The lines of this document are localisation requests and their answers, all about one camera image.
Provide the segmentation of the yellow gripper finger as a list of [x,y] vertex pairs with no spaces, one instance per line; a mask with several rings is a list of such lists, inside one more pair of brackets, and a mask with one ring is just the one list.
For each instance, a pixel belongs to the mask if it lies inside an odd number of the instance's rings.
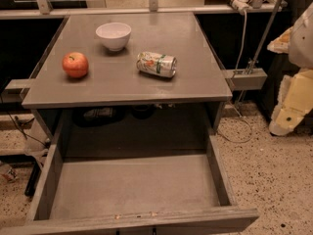
[[280,85],[278,104],[271,115],[269,131],[284,136],[313,110],[313,70],[301,70],[294,76],[285,75]]

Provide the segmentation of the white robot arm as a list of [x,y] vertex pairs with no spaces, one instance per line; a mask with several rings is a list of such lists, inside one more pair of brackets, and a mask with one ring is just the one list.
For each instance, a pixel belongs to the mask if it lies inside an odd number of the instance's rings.
[[313,3],[293,26],[271,41],[267,49],[287,54],[289,61],[299,67],[294,76],[283,77],[278,104],[269,124],[272,134],[284,136],[293,132],[313,110]]

